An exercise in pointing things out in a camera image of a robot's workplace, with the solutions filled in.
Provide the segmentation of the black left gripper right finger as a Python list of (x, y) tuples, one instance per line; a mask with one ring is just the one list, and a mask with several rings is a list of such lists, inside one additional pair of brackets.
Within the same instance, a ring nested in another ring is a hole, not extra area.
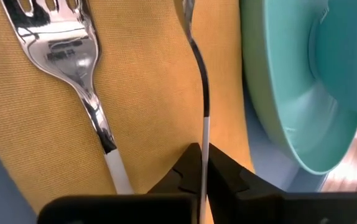
[(282, 195), (283, 190), (260, 178), (210, 144), (208, 194), (211, 196)]

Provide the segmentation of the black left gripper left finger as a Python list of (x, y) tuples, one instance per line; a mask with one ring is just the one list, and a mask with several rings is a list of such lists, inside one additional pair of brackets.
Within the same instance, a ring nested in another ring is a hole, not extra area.
[(149, 193), (189, 193), (200, 195), (202, 181), (201, 149), (191, 143), (166, 175)]

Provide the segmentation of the orange-handled metal spoon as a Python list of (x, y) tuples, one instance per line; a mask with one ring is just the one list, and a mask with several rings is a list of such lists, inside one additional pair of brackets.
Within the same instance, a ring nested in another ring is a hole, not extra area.
[(206, 215), (206, 194), (207, 194), (207, 174), (209, 160), (210, 143), (210, 87), (208, 73), (202, 54), (192, 35), (192, 18), (195, 8), (195, 0), (173, 0), (175, 11), (180, 25), (185, 33), (188, 43), (197, 61), (198, 69), (202, 80), (203, 88), (203, 130), (202, 130), (202, 176), (201, 176), (201, 194), (199, 224), (205, 224)]

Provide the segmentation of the yellow cloth napkin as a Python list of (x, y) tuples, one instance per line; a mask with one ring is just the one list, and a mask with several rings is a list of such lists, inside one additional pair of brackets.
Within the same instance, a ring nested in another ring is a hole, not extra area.
[[(95, 87), (137, 193), (202, 138), (202, 83), (173, 0), (89, 0), (102, 55)], [(192, 31), (210, 84), (210, 141), (253, 168), (245, 125), (239, 0), (195, 0)], [(0, 3), (0, 159), (30, 207), (111, 194), (78, 95), (35, 68)]]

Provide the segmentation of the teal plastic plate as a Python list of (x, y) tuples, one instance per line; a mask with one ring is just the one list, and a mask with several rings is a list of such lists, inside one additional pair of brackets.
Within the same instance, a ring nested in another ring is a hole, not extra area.
[(328, 0), (240, 0), (244, 73), (257, 117), (288, 158), (315, 175), (334, 169), (357, 130), (310, 70), (308, 40)]

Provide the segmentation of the orange-handled metal fork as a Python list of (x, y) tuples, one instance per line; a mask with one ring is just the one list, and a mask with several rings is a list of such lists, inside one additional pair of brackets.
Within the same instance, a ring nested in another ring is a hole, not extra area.
[(102, 145), (116, 192), (133, 194), (93, 84), (101, 47), (87, 0), (75, 0), (75, 7), (67, 0), (53, 0), (54, 9), (48, 7), (46, 0), (28, 0), (29, 12), (19, 0), (0, 1), (28, 59), (77, 92)]

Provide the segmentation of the blue plastic bowl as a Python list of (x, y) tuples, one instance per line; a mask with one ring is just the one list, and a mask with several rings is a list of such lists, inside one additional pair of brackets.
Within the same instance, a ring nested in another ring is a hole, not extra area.
[(357, 112), (357, 0), (327, 0), (310, 31), (309, 59), (326, 91)]

